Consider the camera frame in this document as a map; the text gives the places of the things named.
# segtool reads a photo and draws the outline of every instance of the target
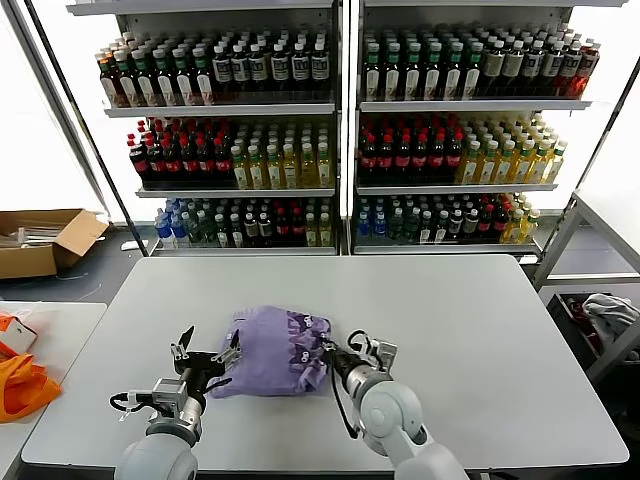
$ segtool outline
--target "metal pole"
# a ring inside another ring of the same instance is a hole
[[[29,27],[27,25],[26,19],[22,15],[20,7],[17,5],[16,0],[0,0],[0,1],[2,2],[2,7],[7,15],[9,23],[14,33],[16,34],[18,41],[20,42],[20,46],[22,47],[22,50],[24,51],[25,56],[27,57],[27,60],[31,65],[31,69],[33,70],[36,76],[36,79],[38,80],[38,83],[42,91],[44,92],[44,95],[47,99],[47,102],[51,110],[53,111],[56,119],[58,120],[62,128],[62,131],[67,141],[69,142],[69,145],[71,146],[81,167],[83,168],[85,172],[85,176],[87,177],[87,180],[93,187],[94,192],[96,193],[96,196],[100,199],[105,211],[108,213],[109,210],[106,206],[104,196],[102,195],[102,191],[100,190],[100,186],[93,172],[93,169],[91,168],[91,164],[86,155],[86,152],[82,147],[82,142],[78,137],[73,121],[71,120],[71,118],[69,117],[65,109],[64,103],[62,102],[62,98],[58,94],[55,83],[53,82],[53,79],[49,75],[47,66],[42,56],[40,55],[38,47],[29,31]],[[47,34],[44,31],[42,23],[40,22],[40,18],[38,17],[36,9],[33,6],[31,0],[24,0],[24,3],[27,8],[27,11],[29,12],[31,21],[33,22],[33,25],[36,31],[38,32],[38,35],[40,36],[40,40],[42,42],[44,50],[47,53],[47,57],[49,58],[49,61],[51,62],[51,65],[53,66],[53,69],[56,72],[56,75],[58,77],[58,80],[60,81],[60,85],[62,86],[62,89],[64,90],[67,100],[71,105],[71,109],[73,110],[73,113],[76,116],[76,119],[80,125],[81,130],[87,137],[87,141],[91,146],[91,150],[95,155],[96,160],[98,161],[98,165],[100,166],[100,169],[102,170],[102,173],[104,174],[105,179],[109,184],[109,187],[111,188],[111,192],[113,193],[113,196],[118,202],[118,206],[120,207],[120,210],[122,211],[122,214],[125,217],[127,225],[129,226],[129,230],[131,231],[133,238],[138,244],[138,248],[140,249],[140,252],[142,253],[142,255],[145,257],[148,257],[149,253],[147,252],[147,249],[145,248],[144,243],[140,238],[140,234],[138,233],[138,230],[136,229],[133,221],[131,220],[131,216],[129,215],[129,212],[125,207],[124,202],[120,197],[120,194],[118,193],[116,185],[113,182],[111,175],[109,174],[109,170],[107,169],[107,166],[105,165],[104,160],[100,155],[98,147],[96,146],[93,140],[93,136],[91,135],[91,132],[89,131],[89,128],[86,122],[84,121],[84,117],[82,116],[82,113],[80,113],[80,109],[78,108],[78,105],[75,101],[75,97],[73,96],[73,93],[71,92],[71,89],[67,84],[66,78],[64,76],[64,73],[62,72],[62,69],[60,67],[60,64],[58,63],[58,60],[56,59],[56,56],[53,53],[53,48],[51,47],[51,43],[49,42]]]

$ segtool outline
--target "white table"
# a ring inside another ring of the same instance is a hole
[[[191,324],[190,347],[213,349],[233,312],[260,304],[328,316],[341,342],[363,328],[397,343],[394,377],[466,469],[628,459],[516,261],[470,255],[140,260],[65,379],[73,395],[47,409],[23,460],[114,467],[148,416],[120,423],[109,397],[175,377],[169,344]],[[204,472],[391,469],[348,437],[330,388],[209,402],[203,430],[194,453]]]
[[[48,375],[57,382],[62,382],[106,309],[102,303],[0,302],[1,311],[23,312],[20,317],[24,323],[38,333],[30,352],[35,355],[35,363],[47,367]],[[64,388],[54,403],[69,395],[69,389]],[[0,479],[9,477],[9,470],[16,466],[12,467],[14,460],[44,410],[15,422],[0,423]]]

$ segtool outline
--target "purple cloth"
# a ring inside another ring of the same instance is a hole
[[[320,388],[327,375],[321,339],[331,334],[329,320],[270,306],[242,310],[233,315],[220,351],[236,330],[241,357],[223,377],[213,379],[232,381],[213,389],[211,397],[301,395]]]

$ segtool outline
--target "white shelf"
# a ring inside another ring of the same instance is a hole
[[[289,248],[157,248],[154,257],[286,257],[335,255],[335,247],[289,247]]]
[[[79,0],[74,5],[67,5],[67,11],[78,17],[221,10],[331,8],[331,4],[331,0]]]
[[[211,105],[196,107],[107,108],[111,118],[126,117],[216,117],[239,115],[329,115],[333,103],[282,103],[266,105]]]
[[[356,190],[359,195],[441,195],[459,193],[505,193],[505,192],[549,192],[555,190],[557,184],[521,184],[505,183],[500,185],[421,185],[407,187],[361,187]]]
[[[367,7],[621,7],[628,0],[365,0]]]
[[[591,105],[583,100],[454,100],[414,102],[362,102],[360,111],[374,112],[506,112],[531,110],[584,110]]]
[[[284,198],[333,197],[333,188],[295,188],[289,190],[145,190],[136,192],[140,198]]]
[[[356,255],[439,255],[439,254],[485,254],[503,253],[508,255],[540,255],[540,247],[535,244],[527,245],[371,245],[355,246]]]

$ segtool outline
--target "cardboard box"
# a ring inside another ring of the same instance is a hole
[[[0,233],[8,235],[24,225],[66,225],[53,244],[0,248],[0,279],[55,275],[84,256],[108,225],[83,209],[0,212]]]

